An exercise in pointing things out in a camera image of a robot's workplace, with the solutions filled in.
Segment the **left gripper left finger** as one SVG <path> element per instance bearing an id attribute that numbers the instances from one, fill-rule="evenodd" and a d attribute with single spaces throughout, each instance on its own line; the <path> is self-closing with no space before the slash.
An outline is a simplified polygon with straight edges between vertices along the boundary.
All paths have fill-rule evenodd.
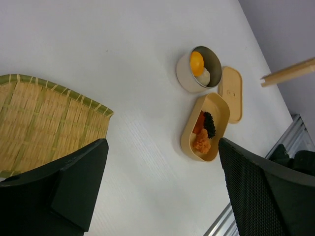
<path id="1" fill-rule="evenodd" d="M 2 236 L 82 236 L 89 231 L 107 155 L 106 139 L 0 183 Z"/>

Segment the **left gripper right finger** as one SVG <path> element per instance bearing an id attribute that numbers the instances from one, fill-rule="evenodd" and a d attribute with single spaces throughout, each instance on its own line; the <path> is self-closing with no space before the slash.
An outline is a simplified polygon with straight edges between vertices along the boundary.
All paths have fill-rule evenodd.
<path id="1" fill-rule="evenodd" d="M 219 141 L 232 210 L 241 236 L 313 236 L 315 178 Z"/>

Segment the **fried chicken piece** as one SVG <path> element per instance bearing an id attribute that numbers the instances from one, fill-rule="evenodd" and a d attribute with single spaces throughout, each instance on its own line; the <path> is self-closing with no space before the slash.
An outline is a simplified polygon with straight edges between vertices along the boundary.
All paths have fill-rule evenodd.
<path id="1" fill-rule="evenodd" d="M 202 129 L 197 135 L 192 144 L 192 147 L 202 153 L 207 154 L 211 148 L 211 144 L 208 138 L 208 132 L 206 129 Z"/>

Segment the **black sea cucumber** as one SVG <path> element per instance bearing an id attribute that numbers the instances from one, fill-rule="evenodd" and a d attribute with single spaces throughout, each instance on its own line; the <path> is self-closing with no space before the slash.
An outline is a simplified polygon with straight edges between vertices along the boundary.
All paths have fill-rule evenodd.
<path id="1" fill-rule="evenodd" d="M 216 134 L 213 116 L 209 112 L 204 112 L 204 129 L 207 130 L 208 138 L 212 139 Z"/>

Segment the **red-orange food slice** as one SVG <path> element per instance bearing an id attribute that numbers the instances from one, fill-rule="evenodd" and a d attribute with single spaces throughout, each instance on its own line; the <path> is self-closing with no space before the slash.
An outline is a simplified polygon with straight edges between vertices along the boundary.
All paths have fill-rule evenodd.
<path id="1" fill-rule="evenodd" d="M 201 111 L 196 121 L 195 127 L 192 131 L 194 134 L 199 134 L 201 130 L 204 128 L 204 120 L 205 120 L 204 112 Z"/>

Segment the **tan rectangular box lid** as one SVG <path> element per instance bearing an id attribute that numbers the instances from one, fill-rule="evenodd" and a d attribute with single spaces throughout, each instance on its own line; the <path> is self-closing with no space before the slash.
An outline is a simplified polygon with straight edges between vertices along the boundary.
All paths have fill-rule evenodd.
<path id="1" fill-rule="evenodd" d="M 243 116 L 243 79 L 238 70 L 230 66 L 222 68 L 222 78 L 218 85 L 218 94 L 229 106 L 229 123 L 239 123 Z"/>

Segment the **white steamed bun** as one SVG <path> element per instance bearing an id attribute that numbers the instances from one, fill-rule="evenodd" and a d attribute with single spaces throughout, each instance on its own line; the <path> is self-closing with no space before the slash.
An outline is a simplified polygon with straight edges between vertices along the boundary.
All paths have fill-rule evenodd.
<path id="1" fill-rule="evenodd" d="M 206 68 L 203 68 L 203 72 L 201 73 L 201 75 L 196 76 L 197 81 L 205 87 L 207 87 L 210 83 L 210 78 L 210 72 Z"/>

